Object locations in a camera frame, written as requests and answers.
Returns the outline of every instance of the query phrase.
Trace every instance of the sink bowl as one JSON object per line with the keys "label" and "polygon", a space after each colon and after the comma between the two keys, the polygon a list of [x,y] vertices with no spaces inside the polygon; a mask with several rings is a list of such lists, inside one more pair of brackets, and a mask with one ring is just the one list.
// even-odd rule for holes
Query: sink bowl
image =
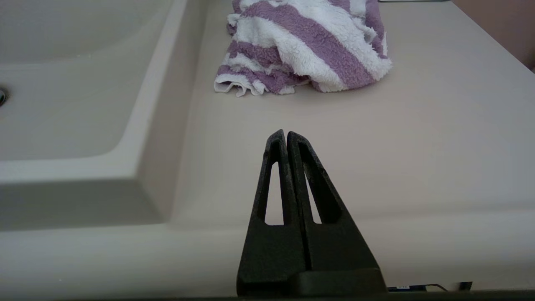
{"label": "sink bowl", "polygon": [[2,2],[0,230],[165,221],[201,38],[179,25],[204,26],[186,4]]}

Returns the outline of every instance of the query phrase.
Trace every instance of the white countertop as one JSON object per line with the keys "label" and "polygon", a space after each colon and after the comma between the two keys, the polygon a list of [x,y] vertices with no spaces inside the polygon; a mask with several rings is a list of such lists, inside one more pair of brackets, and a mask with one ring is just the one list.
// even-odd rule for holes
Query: white countertop
{"label": "white countertop", "polygon": [[310,140],[388,285],[535,274],[535,74],[450,2],[382,3],[394,69],[376,85],[236,99],[210,88],[226,6],[208,12],[172,221],[0,232],[0,299],[234,294],[279,128]]}

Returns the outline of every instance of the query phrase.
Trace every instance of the striped towel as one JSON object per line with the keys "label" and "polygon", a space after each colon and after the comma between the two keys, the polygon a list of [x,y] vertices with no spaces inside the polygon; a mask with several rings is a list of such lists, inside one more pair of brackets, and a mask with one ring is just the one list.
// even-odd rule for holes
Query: striped towel
{"label": "striped towel", "polygon": [[377,0],[233,0],[214,89],[236,96],[356,89],[392,67]]}

